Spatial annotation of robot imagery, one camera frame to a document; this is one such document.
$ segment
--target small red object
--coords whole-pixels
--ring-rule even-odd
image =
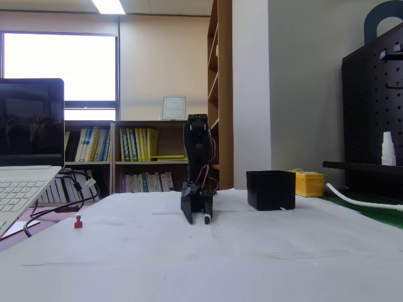
[[[74,228],[82,228],[82,221],[80,221],[81,216],[77,216],[77,221],[74,223]]]

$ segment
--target pink surface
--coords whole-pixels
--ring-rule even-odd
[[[49,210],[52,209],[51,207],[46,207],[46,208],[38,208],[37,212],[40,211],[45,211],[45,210]],[[32,209],[28,209],[28,211],[26,211],[24,214],[22,214],[22,216],[19,218],[18,221],[28,221],[30,219],[30,213],[32,212]],[[35,236],[35,234],[47,229],[48,227],[51,227],[52,225],[55,225],[56,223],[58,223],[59,221],[62,221],[72,215],[75,215],[76,213],[49,213],[46,214],[40,218],[37,218],[35,220],[40,220],[40,223],[38,225],[34,225],[33,227],[30,228],[30,232],[33,236]],[[21,241],[24,241],[28,239],[28,237],[25,235],[24,232],[19,232],[17,234],[14,234],[8,238],[4,238],[2,240],[0,240],[0,253],[3,250],[8,249],[9,247],[12,247],[18,243],[20,243]]]

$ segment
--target window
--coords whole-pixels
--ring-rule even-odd
[[[85,108],[109,108],[99,114],[108,120],[115,114],[116,37],[5,33],[3,41],[5,78],[63,79],[66,109],[82,109],[66,110],[66,119],[86,120]]]

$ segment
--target white laptop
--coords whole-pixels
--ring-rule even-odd
[[[63,80],[0,79],[0,238],[63,166]]]

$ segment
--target wooden bookshelf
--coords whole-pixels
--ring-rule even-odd
[[[111,130],[111,160],[107,162],[66,162],[65,166],[76,170],[97,170],[102,172],[108,186],[108,194],[120,193],[122,174],[165,173],[173,175],[174,187],[180,191],[187,178],[187,160],[150,162],[122,162],[119,128],[152,128],[159,130],[157,155],[184,155],[183,125],[186,121],[66,121],[66,131],[81,131],[82,128],[109,128]]]
[[[220,189],[230,189],[234,187],[232,0],[213,0],[207,47],[207,113],[216,143],[212,177]]]

